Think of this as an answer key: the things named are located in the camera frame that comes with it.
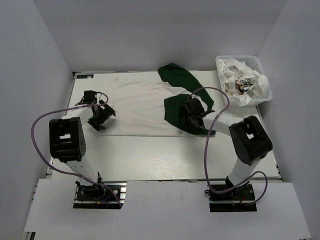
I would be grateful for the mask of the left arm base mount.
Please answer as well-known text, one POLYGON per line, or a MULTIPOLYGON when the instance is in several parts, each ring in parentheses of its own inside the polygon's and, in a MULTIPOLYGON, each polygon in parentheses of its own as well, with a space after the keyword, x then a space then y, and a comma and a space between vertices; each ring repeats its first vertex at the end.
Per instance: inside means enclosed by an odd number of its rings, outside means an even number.
POLYGON ((122 207, 117 202, 114 195, 123 205, 126 197, 126 182, 105 182, 110 188, 102 186, 80 187, 77 184, 73 208, 74 209, 103 209, 103 210, 120 210, 122 207))

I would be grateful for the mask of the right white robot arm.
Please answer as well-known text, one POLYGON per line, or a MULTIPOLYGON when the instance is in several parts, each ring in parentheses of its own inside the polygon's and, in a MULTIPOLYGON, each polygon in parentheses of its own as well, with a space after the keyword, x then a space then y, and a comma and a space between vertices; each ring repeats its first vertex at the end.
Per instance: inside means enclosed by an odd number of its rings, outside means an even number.
POLYGON ((260 161, 273 149, 273 144, 261 122, 254 115, 245 118, 225 115, 223 111, 205 110, 200 100, 190 98, 179 108, 179 121, 195 130, 207 130, 204 151, 204 171, 208 176, 207 156, 211 131, 231 137, 237 156, 230 174, 225 179, 225 190, 215 193, 226 195, 236 200, 244 193, 244 187, 253 176, 253 171, 260 161))

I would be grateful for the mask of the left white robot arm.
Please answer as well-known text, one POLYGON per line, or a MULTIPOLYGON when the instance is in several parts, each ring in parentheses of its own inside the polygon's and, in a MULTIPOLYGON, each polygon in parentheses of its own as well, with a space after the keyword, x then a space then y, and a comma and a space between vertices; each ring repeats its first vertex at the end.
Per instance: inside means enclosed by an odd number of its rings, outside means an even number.
POLYGON ((106 129, 104 123, 115 117, 115 110, 108 105, 108 96, 100 91, 86 90, 81 100, 67 110, 65 116, 49 121, 49 147, 52 158, 67 165, 78 186, 87 187, 88 193, 99 200, 105 196, 102 177, 86 159, 87 144, 83 126, 88 124, 95 131, 106 129))

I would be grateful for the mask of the white green-sleeved t-shirt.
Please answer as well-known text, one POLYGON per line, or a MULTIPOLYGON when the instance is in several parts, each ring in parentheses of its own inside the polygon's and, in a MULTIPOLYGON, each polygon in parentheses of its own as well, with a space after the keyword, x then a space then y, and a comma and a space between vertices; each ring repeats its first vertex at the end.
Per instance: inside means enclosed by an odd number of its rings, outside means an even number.
POLYGON ((185 68, 170 63, 160 67, 155 76, 128 73, 106 79, 98 90, 107 94, 116 117, 104 123, 104 136, 177 137, 206 135, 207 130, 187 123, 180 116, 185 102, 193 97, 204 110, 211 110, 214 100, 200 82, 185 68))

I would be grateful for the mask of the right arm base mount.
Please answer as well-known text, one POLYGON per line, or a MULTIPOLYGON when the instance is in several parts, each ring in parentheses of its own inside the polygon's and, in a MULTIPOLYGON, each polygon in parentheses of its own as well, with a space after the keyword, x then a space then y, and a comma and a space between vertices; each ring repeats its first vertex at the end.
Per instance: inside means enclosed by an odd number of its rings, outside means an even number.
POLYGON ((204 191, 209 197, 211 213, 256 212, 256 200, 253 186, 246 183, 244 186, 223 194, 216 194, 209 188, 204 191))

